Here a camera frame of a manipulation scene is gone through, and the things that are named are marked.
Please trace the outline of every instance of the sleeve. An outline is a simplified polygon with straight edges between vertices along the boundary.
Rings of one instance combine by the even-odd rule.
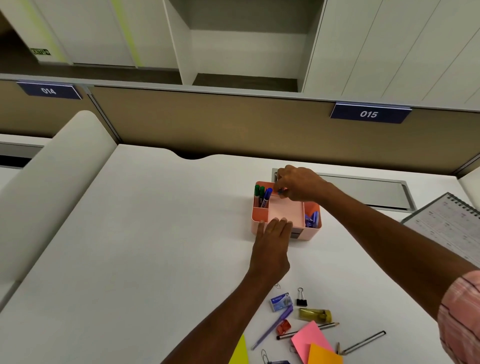
[[[437,322],[442,346],[454,363],[480,364],[480,270],[450,286]]]

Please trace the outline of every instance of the blue number plate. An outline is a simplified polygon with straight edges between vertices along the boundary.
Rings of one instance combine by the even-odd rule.
[[[404,106],[337,102],[330,118],[400,124],[411,111],[411,108]]]
[[[78,93],[73,85],[39,84],[33,82],[17,82],[17,84],[30,96],[82,99],[82,95]]]

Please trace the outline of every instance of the pink desk organizer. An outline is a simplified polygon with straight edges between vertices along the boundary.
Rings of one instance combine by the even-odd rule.
[[[256,184],[260,187],[273,188],[272,182],[259,181]],[[291,239],[310,240],[322,227],[322,220],[318,218],[318,228],[305,227],[305,214],[312,216],[315,211],[320,213],[320,206],[315,202],[297,202],[289,198],[280,198],[278,193],[274,191],[267,206],[253,207],[255,199],[252,200],[252,233],[257,234],[258,224],[260,221],[270,222],[273,218],[287,218],[293,222],[293,230],[290,236]]]

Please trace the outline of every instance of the spiral binding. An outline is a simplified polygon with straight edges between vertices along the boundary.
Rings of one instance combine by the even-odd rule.
[[[465,201],[462,201],[460,200],[457,196],[451,194],[450,192],[447,192],[447,199],[449,199],[450,201],[453,201],[456,205],[460,204],[460,205],[463,205],[462,207],[467,211],[469,212],[470,214],[472,214],[473,216],[477,217],[480,219],[480,211],[478,211],[476,208],[470,206],[469,204],[467,204]]]

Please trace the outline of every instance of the green strip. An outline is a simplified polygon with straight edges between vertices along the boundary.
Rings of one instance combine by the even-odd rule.
[[[128,48],[130,49],[130,53],[132,54],[133,61],[137,67],[142,67],[142,61],[140,60],[140,55],[138,54],[137,47],[133,41],[133,36],[130,31],[130,27],[128,26],[127,16],[125,14],[125,10],[121,4],[121,0],[110,0],[113,5],[113,9],[115,10],[115,14],[117,15],[117,19],[119,20],[120,28],[123,31],[123,35],[125,36],[125,40],[127,41]]]
[[[67,59],[65,58],[65,55],[63,54],[63,52],[58,47],[57,42],[55,42],[55,40],[53,39],[52,34],[50,33],[50,31],[45,26],[45,23],[43,22],[43,19],[41,19],[38,16],[36,9],[33,7],[33,5],[30,3],[30,1],[29,0],[20,0],[20,3],[23,5],[23,7],[24,7],[25,11],[27,12],[28,16],[30,17],[30,20],[32,21],[33,25],[35,25],[37,30],[41,33],[41,35],[48,42],[51,52],[55,54],[56,58],[60,62],[68,62]]]

